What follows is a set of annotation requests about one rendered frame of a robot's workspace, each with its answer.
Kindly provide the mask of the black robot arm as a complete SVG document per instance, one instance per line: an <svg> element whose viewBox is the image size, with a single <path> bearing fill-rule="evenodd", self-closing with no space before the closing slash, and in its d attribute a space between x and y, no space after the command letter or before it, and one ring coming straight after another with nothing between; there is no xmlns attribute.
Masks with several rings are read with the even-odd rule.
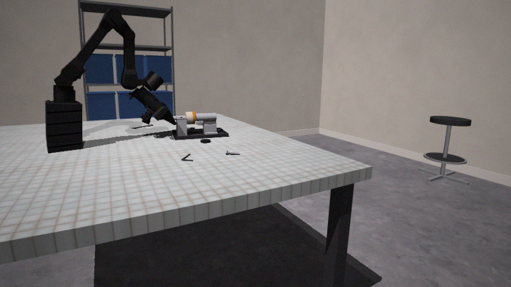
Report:
<svg viewBox="0 0 511 287"><path fill-rule="evenodd" d="M163 79L151 71L145 78L138 79L135 69L135 33L122 14L117 9L108 9L104 14L97 30L83 46L77 56L71 60L62 70L61 74L54 79L54 100L53 103L74 103L75 90L73 82L86 71L84 65L91 54L95 51L106 34L114 29L123 37L123 72L121 85L125 89L134 90L129 92L130 99L135 97L142 104L152 95L149 91L157 90L163 84ZM142 86L140 89L138 86ZM145 87L149 90L147 90Z"/></svg>

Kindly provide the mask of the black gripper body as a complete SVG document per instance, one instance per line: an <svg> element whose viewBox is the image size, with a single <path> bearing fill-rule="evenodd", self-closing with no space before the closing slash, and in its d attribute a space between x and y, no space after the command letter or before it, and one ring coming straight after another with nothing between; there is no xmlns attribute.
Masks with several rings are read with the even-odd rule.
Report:
<svg viewBox="0 0 511 287"><path fill-rule="evenodd" d="M153 94L143 103L143 105L155 112L154 115L157 121L169 110L166 107L166 104L162 104Z"/></svg>

